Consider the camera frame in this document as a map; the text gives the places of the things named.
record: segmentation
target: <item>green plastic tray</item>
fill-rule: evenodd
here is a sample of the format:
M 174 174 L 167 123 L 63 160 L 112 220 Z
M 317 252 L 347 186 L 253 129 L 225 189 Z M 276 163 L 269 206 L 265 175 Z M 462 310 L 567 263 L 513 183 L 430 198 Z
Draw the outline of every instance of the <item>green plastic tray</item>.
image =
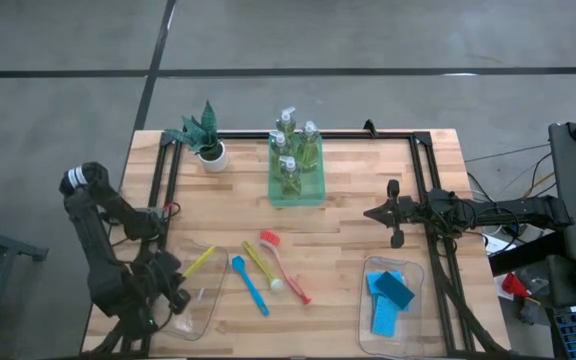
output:
M 295 136 L 295 149 L 299 146 L 299 138 Z M 324 162 L 321 152 L 321 142 L 317 145 L 319 163 L 309 172 L 301 173 L 301 196 L 298 199 L 282 199 L 281 181 L 273 176 L 270 159 L 270 139 L 268 139 L 268 198 L 274 207 L 290 206 L 318 206 L 326 199 L 326 185 L 324 181 Z

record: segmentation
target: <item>potted plant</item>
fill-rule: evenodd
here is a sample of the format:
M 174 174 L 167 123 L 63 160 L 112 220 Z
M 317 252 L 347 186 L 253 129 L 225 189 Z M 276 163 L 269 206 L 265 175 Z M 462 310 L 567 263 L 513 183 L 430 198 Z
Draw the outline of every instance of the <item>potted plant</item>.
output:
M 208 172 L 223 171 L 228 165 L 226 145 L 217 135 L 217 118 L 215 112 L 206 101 L 204 112 L 201 114 L 201 123 L 191 116 L 188 119 L 182 116 L 184 129 L 166 129 L 165 132 L 175 140 L 180 141 L 194 151 L 199 161 Z

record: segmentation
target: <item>yellow stick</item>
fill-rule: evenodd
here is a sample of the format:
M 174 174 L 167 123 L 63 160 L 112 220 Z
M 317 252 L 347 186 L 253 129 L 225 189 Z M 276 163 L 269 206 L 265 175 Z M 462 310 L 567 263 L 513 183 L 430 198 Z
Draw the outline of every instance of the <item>yellow stick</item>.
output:
M 211 246 L 208 250 L 206 250 L 194 264 L 190 265 L 190 267 L 183 273 L 183 276 L 188 279 L 195 273 L 195 270 L 208 259 L 208 257 L 215 251 L 217 247 L 215 245 Z
M 248 252 L 248 255 L 250 255 L 250 257 L 253 260 L 255 260 L 255 263 L 257 263 L 261 271 L 263 271 L 266 277 L 268 278 L 268 282 L 272 282 L 272 280 L 275 279 L 275 277 L 272 275 L 270 270 L 268 270 L 266 263 L 261 259 L 255 248 L 253 248 L 252 245 L 248 243 L 248 241 L 242 242 L 241 246 L 243 246 L 244 249 L 246 249 L 246 251 Z

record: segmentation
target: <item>concrete floor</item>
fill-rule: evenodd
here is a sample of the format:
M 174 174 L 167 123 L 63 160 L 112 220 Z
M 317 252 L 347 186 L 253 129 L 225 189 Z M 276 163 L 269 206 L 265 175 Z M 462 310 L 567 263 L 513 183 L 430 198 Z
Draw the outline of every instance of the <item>concrete floor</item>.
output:
M 165 0 L 0 0 L 0 70 L 147 69 Z M 185 0 L 162 68 L 576 66 L 576 1 Z M 97 160 L 119 185 L 144 79 L 0 79 L 0 232 L 50 247 L 15 267 L 0 358 L 75 354 L 87 265 L 57 186 Z M 465 159 L 547 143 L 576 121 L 576 75 L 158 79 L 146 129 L 180 126 L 209 98 L 223 129 L 268 128 L 281 107 L 322 128 L 456 128 Z M 548 152 L 467 162 L 498 199 L 520 196 Z M 540 175 L 550 172 L 546 161 Z M 514 349 L 547 355 L 548 329 L 507 314 Z

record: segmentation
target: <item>blue plastic spoon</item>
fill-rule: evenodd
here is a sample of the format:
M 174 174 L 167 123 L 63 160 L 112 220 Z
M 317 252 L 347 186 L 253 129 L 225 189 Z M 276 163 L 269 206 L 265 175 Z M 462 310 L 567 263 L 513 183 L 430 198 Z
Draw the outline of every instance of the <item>blue plastic spoon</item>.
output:
M 248 274 L 246 274 L 246 262 L 244 261 L 244 259 L 241 256 L 235 256 L 234 258 L 232 258 L 232 268 L 235 269 L 236 272 L 241 274 L 241 277 L 244 279 L 246 286 L 248 286 L 248 290 L 250 291 L 252 298 L 255 300 L 255 303 L 257 303 L 259 311 L 261 311 L 261 313 L 264 316 L 268 316 L 270 312 L 268 311 L 268 308 L 264 303 L 264 299 L 261 297 L 259 291 L 257 291 L 257 289 L 255 288 L 255 284 L 253 284 L 252 281 L 250 281 Z

